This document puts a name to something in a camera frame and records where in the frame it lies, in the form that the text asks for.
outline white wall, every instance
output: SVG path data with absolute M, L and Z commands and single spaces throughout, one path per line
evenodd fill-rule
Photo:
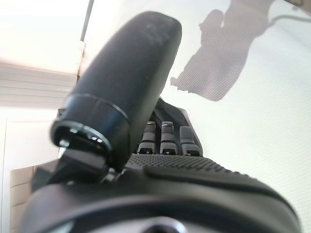
M 79 69 L 88 0 L 0 0 L 0 63 Z
M 56 114 L 56 110 L 0 110 L 0 163 L 4 157 L 0 173 L 3 174 L 3 233 L 10 229 L 10 171 L 58 158 L 58 147 L 51 143 L 49 136 Z
M 311 23 L 283 16 L 311 19 L 310 14 L 294 9 L 282 0 L 273 1 L 269 14 L 262 16 L 245 2 L 265 4 L 271 0 L 96 0 L 86 33 L 85 59 L 82 71 L 121 25 L 144 11 L 158 11 L 178 19 L 183 37 L 175 63 L 161 94 L 170 104 L 188 112 L 202 143 L 205 157 L 226 168 L 247 173 L 281 193 L 300 216 L 305 233 L 311 233 Z M 243 20 L 273 22 L 251 43 L 243 70 L 225 97 L 211 101 L 197 94 L 177 90 L 171 77 L 178 78 L 189 59 L 201 46 L 199 24 L 215 9 L 225 13 L 236 2 L 237 28 Z M 238 18 L 240 12 L 248 18 Z M 250 30 L 244 30 L 247 37 Z M 218 53 L 207 61 L 212 78 L 223 61 L 239 62 L 230 47 L 230 40 L 240 36 L 239 30 L 224 40 Z M 186 82 L 200 86 L 195 78 Z

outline black plastic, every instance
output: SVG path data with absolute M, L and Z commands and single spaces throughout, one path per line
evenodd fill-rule
M 135 218 L 168 216 L 222 233 L 300 233 L 295 214 L 270 196 L 148 178 L 127 170 L 114 185 L 50 185 L 27 205 L 20 233 L 45 233 L 74 221 L 72 232 Z
M 155 108 L 180 40 L 180 23 L 160 13 L 126 23 L 65 102 L 51 129 L 53 143 L 59 146 L 72 133 L 94 138 L 105 147 L 108 164 L 121 171 Z

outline textured grip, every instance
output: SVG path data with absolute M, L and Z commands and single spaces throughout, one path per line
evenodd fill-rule
M 268 195 L 284 202 L 294 212 L 290 204 L 269 186 L 248 175 L 228 170 L 208 158 L 132 154 L 125 167 L 144 170 L 149 176 L 158 179 L 198 183 Z

